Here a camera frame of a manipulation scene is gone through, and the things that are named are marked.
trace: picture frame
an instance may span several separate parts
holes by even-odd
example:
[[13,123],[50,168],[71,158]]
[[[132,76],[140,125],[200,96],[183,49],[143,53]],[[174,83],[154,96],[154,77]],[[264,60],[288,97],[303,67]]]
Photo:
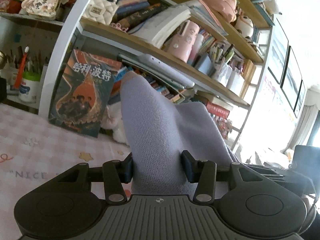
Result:
[[278,19],[275,20],[275,26],[273,29],[274,38],[271,44],[271,60],[269,61],[268,69],[276,82],[280,84],[289,48],[289,40]]
[[301,80],[300,89],[299,89],[299,95],[296,101],[296,104],[294,106],[294,115],[298,118],[299,112],[301,110],[302,102],[304,95],[306,93],[306,87],[304,86],[303,80]]
[[302,76],[292,47],[289,46],[284,72],[281,78],[281,90],[287,98],[292,110],[298,99]]

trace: checkered tablecloth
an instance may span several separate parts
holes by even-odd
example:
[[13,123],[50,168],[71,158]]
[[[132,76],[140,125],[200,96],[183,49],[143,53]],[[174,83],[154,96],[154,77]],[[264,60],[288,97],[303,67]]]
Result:
[[[23,195],[77,163],[96,167],[124,160],[129,153],[128,147],[106,135],[82,136],[0,104],[0,240],[21,236],[13,208]],[[129,194],[130,184],[124,189]],[[92,192],[104,198],[102,183],[93,183]]]

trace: metal screw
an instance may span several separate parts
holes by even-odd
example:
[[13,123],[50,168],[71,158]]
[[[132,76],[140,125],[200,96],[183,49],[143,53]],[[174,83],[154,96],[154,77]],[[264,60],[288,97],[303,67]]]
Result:
[[112,194],[109,196],[109,200],[112,202],[119,202],[122,201],[124,197],[120,194]]
[[212,197],[208,194],[199,194],[196,196],[196,199],[201,202],[208,202],[212,199]]

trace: green lid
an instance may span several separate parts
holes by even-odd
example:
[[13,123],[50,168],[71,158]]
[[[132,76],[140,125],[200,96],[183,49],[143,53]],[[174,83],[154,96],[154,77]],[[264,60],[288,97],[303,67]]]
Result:
[[23,72],[22,77],[30,81],[40,81],[41,75],[33,72]]

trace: orange brush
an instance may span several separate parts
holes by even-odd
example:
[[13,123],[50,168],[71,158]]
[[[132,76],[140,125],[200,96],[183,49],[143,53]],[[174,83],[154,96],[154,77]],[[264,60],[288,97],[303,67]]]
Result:
[[16,89],[18,89],[20,87],[20,84],[21,84],[22,73],[24,71],[24,66],[26,64],[26,58],[27,58],[28,51],[29,51],[29,47],[26,47],[25,50],[24,50],[24,54],[23,54],[21,63],[20,63],[19,72],[17,74],[16,82],[13,85],[13,87],[16,88]]

